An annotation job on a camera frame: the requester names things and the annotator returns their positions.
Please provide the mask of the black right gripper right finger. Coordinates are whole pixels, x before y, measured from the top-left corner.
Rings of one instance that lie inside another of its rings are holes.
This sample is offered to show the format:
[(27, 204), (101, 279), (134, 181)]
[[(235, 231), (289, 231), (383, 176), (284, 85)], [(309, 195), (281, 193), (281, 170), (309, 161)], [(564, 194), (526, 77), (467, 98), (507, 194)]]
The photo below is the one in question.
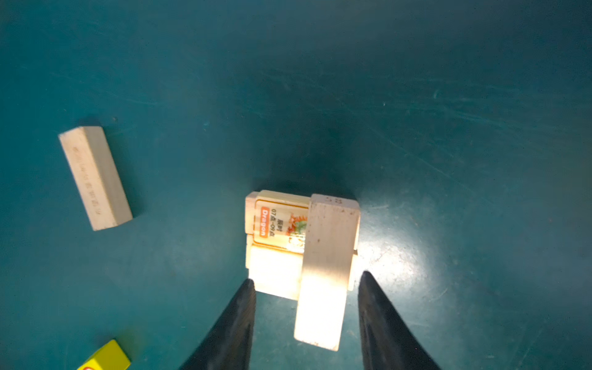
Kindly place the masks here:
[(359, 283), (359, 327), (365, 369), (438, 369), (369, 271)]

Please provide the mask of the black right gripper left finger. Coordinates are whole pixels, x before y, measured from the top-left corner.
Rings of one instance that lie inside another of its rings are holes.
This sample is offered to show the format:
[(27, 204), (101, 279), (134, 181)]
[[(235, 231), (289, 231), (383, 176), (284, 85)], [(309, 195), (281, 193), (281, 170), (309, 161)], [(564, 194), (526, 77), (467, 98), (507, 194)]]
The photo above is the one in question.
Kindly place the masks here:
[(256, 291), (247, 278), (182, 369), (248, 369), (253, 342)]

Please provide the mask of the printed wood block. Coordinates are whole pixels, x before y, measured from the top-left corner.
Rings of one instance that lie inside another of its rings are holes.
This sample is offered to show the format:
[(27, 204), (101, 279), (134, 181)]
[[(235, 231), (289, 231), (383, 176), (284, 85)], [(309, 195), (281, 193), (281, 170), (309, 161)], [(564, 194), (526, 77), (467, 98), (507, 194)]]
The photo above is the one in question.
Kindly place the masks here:
[(310, 197), (260, 191), (254, 201), (254, 242), (303, 254)]

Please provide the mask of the light wood block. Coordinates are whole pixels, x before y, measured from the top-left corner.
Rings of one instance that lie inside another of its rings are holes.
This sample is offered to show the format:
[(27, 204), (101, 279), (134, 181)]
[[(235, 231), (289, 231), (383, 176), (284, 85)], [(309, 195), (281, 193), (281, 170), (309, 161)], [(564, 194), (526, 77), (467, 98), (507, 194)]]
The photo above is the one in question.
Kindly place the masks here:
[(104, 130), (79, 126), (59, 140), (94, 231), (115, 228), (133, 219)]

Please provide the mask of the wood block numbered 31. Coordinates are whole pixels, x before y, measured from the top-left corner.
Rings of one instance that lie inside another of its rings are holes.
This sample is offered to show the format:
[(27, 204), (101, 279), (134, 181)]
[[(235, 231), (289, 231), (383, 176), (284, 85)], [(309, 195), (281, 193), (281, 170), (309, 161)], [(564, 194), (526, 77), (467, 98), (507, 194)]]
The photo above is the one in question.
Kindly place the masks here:
[(245, 233), (254, 234), (255, 202), (259, 192), (253, 191), (245, 197)]

